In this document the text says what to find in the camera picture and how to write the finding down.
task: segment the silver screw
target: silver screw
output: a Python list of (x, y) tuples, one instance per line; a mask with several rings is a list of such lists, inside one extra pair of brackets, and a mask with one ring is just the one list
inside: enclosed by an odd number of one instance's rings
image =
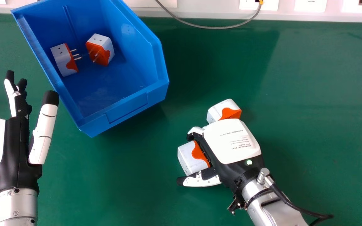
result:
[(265, 177), (269, 176), (270, 171), (267, 168), (262, 168), (258, 174), (257, 182), (261, 185), (265, 183)]

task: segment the white wall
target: white wall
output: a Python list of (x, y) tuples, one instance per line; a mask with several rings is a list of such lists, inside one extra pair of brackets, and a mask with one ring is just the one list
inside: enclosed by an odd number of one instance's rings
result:
[[(7, 5), (0, 5), (0, 13), (10, 13), (12, 8), (35, 2), (36, 0), (6, 0)], [(138, 16), (142, 17), (169, 17), (159, 8), (154, 0), (125, 0), (132, 1), (132, 5), (138, 5), (138, 1), (151, 1), (149, 7), (132, 7)], [(162, 0), (168, 6), (175, 6), (177, 0)], [(314, 20), (314, 21), (348, 21), (362, 22), (362, 13), (342, 13), (344, 0), (327, 0), (326, 10), (323, 13), (306, 13), (294, 11), (295, 0), (279, 0), (278, 11), (262, 11), (257, 19), (260, 20)], [(188, 18), (222, 18), (222, 19), (246, 19), (253, 10), (240, 10), (240, 0), (178, 0), (176, 8), (169, 8), (179, 17)]]

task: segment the blue storage box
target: blue storage box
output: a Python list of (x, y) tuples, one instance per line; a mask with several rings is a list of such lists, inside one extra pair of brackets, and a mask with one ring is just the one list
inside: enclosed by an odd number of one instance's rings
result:
[[(164, 100), (161, 43), (121, 0), (43, 0), (12, 14), (61, 102), (90, 137)], [(112, 40), (108, 67), (89, 59), (85, 43), (94, 33)], [(59, 73), (50, 48), (62, 43), (81, 54), (79, 73)]]

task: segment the green table surface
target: green table surface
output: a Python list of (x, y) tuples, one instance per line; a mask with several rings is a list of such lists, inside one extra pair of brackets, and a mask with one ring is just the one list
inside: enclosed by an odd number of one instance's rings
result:
[[(162, 41), (166, 100), (95, 138), (60, 106), (39, 180), (40, 226), (253, 225), (244, 211), (227, 211), (232, 194), (224, 186), (175, 182), (183, 175), (177, 147), (227, 98), (243, 109), (266, 166), (293, 202), (336, 215), (320, 225), (362, 225), (362, 23), (258, 20), (200, 30), (144, 21)], [(33, 128), (51, 86), (14, 20), (0, 15), (1, 118), (10, 117), (8, 69), (28, 79)]]

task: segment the robotic hand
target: robotic hand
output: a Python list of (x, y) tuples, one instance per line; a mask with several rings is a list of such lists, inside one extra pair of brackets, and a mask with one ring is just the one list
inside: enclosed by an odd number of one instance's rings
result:
[(13, 71), (4, 81), (12, 117), (0, 119), (0, 226), (37, 224), (37, 179), (42, 175), (56, 120), (59, 97), (44, 94), (37, 126), (29, 142), (29, 115), (25, 79), (14, 84)]
[(317, 219), (310, 226), (333, 218), (295, 206), (280, 191), (265, 168), (260, 146), (239, 119), (241, 109), (232, 99), (211, 107), (209, 125), (193, 127), (188, 143), (178, 147), (178, 160), (186, 174), (180, 186), (214, 186), (223, 183), (234, 194), (228, 210), (245, 209), (256, 226), (308, 226), (301, 213)]

